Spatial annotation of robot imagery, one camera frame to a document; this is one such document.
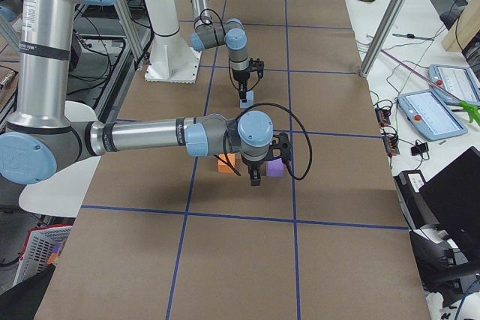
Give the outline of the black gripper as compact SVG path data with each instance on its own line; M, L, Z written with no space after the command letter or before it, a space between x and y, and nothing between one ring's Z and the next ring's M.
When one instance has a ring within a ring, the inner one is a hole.
M250 79L249 70L231 70L233 79L238 83L238 95L241 102L247 101L248 80Z
M261 165L264 164L265 160L251 160L247 159L246 156L242 155L241 160L243 164L246 165L249 169L249 176L250 176L250 185L251 186L259 186L261 184L261 174L260 169Z

